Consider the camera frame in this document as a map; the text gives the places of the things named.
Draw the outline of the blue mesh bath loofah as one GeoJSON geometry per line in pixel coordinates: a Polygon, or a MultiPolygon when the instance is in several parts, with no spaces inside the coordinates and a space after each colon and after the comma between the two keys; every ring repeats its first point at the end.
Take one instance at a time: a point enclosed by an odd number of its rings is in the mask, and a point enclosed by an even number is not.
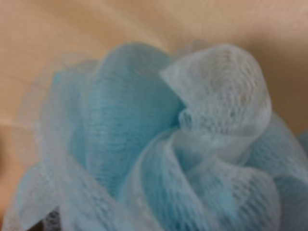
{"type": "Polygon", "coordinates": [[[57,60],[14,130],[27,170],[5,231],[305,231],[308,137],[239,47],[144,43],[57,60]]]}

